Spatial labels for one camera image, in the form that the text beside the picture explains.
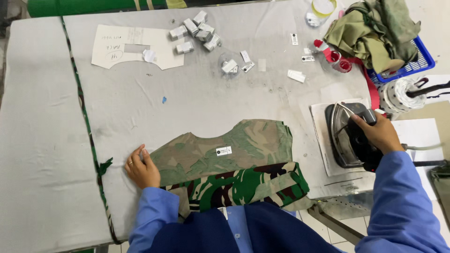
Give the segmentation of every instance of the left hand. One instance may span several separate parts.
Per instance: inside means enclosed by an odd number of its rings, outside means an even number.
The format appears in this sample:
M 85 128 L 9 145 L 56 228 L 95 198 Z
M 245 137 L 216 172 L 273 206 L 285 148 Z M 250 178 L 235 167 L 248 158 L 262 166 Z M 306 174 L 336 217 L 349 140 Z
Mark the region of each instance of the left hand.
M 133 180 L 141 189 L 147 187 L 158 188 L 161 184 L 161 176 L 156 168 L 149 152 L 144 149 L 145 144 L 138 147 L 126 160 L 125 170 L 128 177 Z M 139 154 L 142 152 L 144 163 L 140 160 Z

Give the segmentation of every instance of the blue sleeve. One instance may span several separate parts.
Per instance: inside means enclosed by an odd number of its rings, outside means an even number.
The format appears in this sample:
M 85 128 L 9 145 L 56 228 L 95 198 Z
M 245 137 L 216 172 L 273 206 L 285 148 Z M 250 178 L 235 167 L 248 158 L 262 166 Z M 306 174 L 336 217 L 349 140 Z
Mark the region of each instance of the blue sleeve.
M 179 197 L 160 188 L 147 187 L 142 191 L 136 222 L 130 233 L 128 252 L 145 252 L 167 223 L 178 220 Z
M 450 252 L 440 234 L 432 203 L 406 152 L 386 154 L 376 170 L 368 236 L 357 253 Z

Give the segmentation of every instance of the plastic container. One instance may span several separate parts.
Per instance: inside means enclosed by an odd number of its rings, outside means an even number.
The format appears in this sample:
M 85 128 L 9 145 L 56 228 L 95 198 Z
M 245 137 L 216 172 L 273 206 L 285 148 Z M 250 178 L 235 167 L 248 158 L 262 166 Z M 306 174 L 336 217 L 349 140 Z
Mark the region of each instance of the plastic container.
M 306 23 L 312 27 L 323 25 L 336 9 L 336 5 L 336 0 L 313 0 L 305 15 Z
M 410 62 L 406 64 L 403 68 L 397 70 L 394 73 L 381 73 L 377 74 L 373 69 L 368 69 L 367 74 L 374 84 L 383 84 L 393 80 L 396 80 L 400 77 L 409 76 L 418 72 L 425 71 L 427 69 L 434 68 L 436 63 L 428 52 L 427 48 L 423 45 L 420 37 L 413 39 L 411 44 L 417 47 L 418 49 L 418 60 L 417 62 Z

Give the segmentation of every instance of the blue uniform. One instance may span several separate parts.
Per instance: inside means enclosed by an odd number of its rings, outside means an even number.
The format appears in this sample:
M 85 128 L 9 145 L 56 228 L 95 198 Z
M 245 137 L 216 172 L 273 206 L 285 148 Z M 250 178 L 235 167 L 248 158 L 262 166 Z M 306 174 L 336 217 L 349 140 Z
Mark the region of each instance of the blue uniform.
M 376 175 L 368 236 L 359 242 L 355 251 L 450 253 L 439 232 L 440 224 L 432 212 L 432 203 L 409 155 L 401 151 L 386 154 Z M 177 221 L 178 202 L 178 196 L 165 190 L 145 188 L 130 234 L 128 252 L 148 251 L 161 228 Z M 227 222 L 240 252 L 253 252 L 244 207 L 227 207 L 227 211 Z M 304 243 L 326 243 L 320 236 L 317 238 L 318 241 Z

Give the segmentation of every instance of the ironing table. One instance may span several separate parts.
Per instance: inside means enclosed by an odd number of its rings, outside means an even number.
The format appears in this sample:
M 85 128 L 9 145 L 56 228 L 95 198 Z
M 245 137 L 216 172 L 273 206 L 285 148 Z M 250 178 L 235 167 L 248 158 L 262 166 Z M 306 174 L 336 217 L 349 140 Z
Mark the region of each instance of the ironing table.
M 323 37 L 304 20 L 307 0 L 64 17 L 84 90 L 99 163 L 114 157 L 103 176 L 105 196 L 119 240 L 127 239 L 139 191 L 123 165 L 141 143 L 149 152 L 192 132 L 220 136 L 242 119 L 284 121 L 293 135 L 293 160 L 300 163 L 310 199 L 373 187 L 368 172 L 328 177 L 317 144 L 309 105 L 369 97 L 361 70 L 328 68 L 318 57 L 302 62 L 304 48 Z M 97 25 L 173 29 L 201 9 L 223 45 L 208 53 L 198 41 L 184 66 L 160 70 L 146 62 L 111 69 L 91 64 Z M 299 45 L 292 45 L 297 33 Z M 236 78 L 221 75 L 219 57 L 246 50 L 256 66 Z M 258 59 L 267 62 L 258 70 Z M 305 83 L 287 77 L 302 71 Z M 59 17 L 15 21 L 6 57 L 0 109 L 0 243 L 5 252 L 60 252 L 110 243 L 99 195 L 77 83 Z

